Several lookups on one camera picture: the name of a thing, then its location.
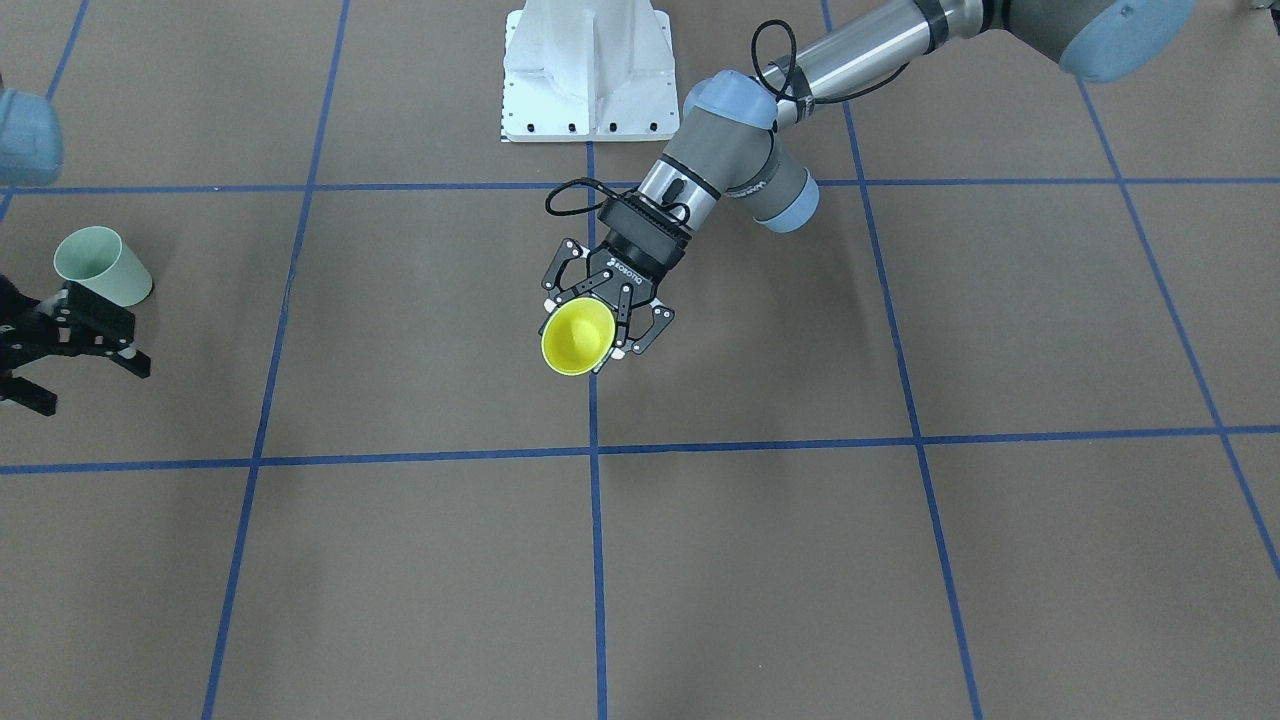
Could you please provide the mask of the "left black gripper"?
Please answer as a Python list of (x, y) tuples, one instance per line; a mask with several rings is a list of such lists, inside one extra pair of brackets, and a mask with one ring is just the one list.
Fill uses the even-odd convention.
[[(675, 319), (675, 310), (660, 300), (658, 291), (672, 268), (669, 259), (658, 254), (669, 245), (666, 241), (658, 249), (650, 245), (608, 232), (590, 254), (579, 241), (562, 238), (541, 278), (547, 315), (575, 299), (600, 300), (614, 316), (608, 359), (645, 354)], [(595, 287), (593, 278), (604, 274), (608, 277)]]

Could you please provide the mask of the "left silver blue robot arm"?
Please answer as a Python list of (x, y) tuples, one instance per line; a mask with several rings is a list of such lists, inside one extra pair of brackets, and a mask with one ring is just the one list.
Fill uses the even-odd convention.
[(595, 191), (586, 211), (605, 236), (594, 249), (559, 242), (541, 279), (539, 336), (547, 365), (562, 375), (598, 373), (649, 350), (673, 319), (658, 296), (718, 201), (732, 199), (774, 233), (815, 214), (820, 191), (780, 132), (819, 108), (863, 97), (946, 44), (992, 29), (1091, 83), (1129, 76), (1157, 56), (1193, 13), (1192, 1), (887, 1), (750, 73), (722, 70), (695, 85), (684, 123), (643, 181)]

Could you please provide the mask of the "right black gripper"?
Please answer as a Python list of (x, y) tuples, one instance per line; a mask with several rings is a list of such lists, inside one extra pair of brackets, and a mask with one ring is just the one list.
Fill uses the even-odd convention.
[(51, 355), (106, 357), (138, 378), (151, 375), (152, 360), (134, 343), (136, 318), (128, 309), (77, 282), (37, 300), (1, 277), (1, 404), (54, 416), (58, 396), (12, 373)]

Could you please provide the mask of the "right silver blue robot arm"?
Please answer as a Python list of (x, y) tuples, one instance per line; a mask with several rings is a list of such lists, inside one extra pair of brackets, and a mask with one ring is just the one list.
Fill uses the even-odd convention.
[[(61, 123), (45, 96), (3, 88), (3, 184), (44, 187), (61, 174)], [(1, 400), (41, 416), (58, 411), (58, 395), (17, 375), (46, 357), (105, 357), (146, 379), (150, 356), (136, 346), (132, 307), (154, 291), (154, 278), (115, 231), (91, 225), (67, 236), (54, 254), (59, 290), (46, 299), (1, 279)]]

